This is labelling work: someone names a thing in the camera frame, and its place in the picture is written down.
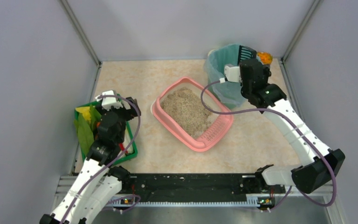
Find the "black litter scoop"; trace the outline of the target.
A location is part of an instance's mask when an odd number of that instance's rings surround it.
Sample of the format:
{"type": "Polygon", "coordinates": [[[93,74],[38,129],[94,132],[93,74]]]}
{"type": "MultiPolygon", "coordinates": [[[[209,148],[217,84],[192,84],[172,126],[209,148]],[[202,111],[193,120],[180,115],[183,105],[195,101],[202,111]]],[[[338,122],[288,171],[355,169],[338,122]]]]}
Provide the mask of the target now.
{"type": "Polygon", "coordinates": [[[238,51],[238,63],[240,63],[243,60],[246,59],[252,59],[252,58],[256,58],[257,57],[257,51],[247,47],[247,46],[243,46],[240,45],[239,46],[239,51],[238,51]]]}

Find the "pink litter box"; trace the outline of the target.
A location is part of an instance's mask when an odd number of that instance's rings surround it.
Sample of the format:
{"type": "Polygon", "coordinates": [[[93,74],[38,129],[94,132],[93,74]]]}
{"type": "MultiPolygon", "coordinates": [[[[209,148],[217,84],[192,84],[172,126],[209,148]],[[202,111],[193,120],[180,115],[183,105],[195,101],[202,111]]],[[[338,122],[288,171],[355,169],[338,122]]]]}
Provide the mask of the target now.
{"type": "Polygon", "coordinates": [[[213,123],[198,138],[191,137],[173,118],[171,118],[161,107],[161,102],[171,93],[180,89],[188,88],[198,97],[201,95],[203,86],[190,77],[182,77],[169,85],[156,98],[151,105],[153,116],[178,140],[195,152],[205,152],[215,146],[231,128],[234,116],[212,114],[213,123]]]}

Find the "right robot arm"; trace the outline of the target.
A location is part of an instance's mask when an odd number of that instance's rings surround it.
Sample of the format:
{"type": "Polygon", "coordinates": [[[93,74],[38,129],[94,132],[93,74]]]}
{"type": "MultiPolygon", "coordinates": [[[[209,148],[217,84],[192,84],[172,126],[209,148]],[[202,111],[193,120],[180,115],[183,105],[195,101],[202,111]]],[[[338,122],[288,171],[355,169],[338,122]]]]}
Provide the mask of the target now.
{"type": "Polygon", "coordinates": [[[345,160],[342,150],[332,150],[309,129],[281,88],[268,83],[270,71],[261,62],[245,59],[239,62],[239,70],[242,96],[273,122],[301,163],[266,168],[262,172],[266,184],[295,186],[302,193],[310,194],[331,182],[336,195],[336,176],[345,160]]]}

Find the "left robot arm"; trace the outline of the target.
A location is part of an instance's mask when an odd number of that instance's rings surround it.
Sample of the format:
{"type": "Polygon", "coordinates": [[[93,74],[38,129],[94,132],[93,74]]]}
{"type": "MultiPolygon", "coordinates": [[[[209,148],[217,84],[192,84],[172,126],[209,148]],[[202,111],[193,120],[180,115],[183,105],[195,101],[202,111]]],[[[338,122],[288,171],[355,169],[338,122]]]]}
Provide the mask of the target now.
{"type": "Polygon", "coordinates": [[[66,196],[52,212],[41,217],[41,224],[93,223],[129,178],[130,173],[114,163],[134,142],[131,139],[125,148],[119,146],[125,140],[127,122],[141,118],[138,102],[115,94],[99,95],[96,100],[97,111],[102,115],[97,125],[97,140],[91,144],[83,167],[66,196]]]}

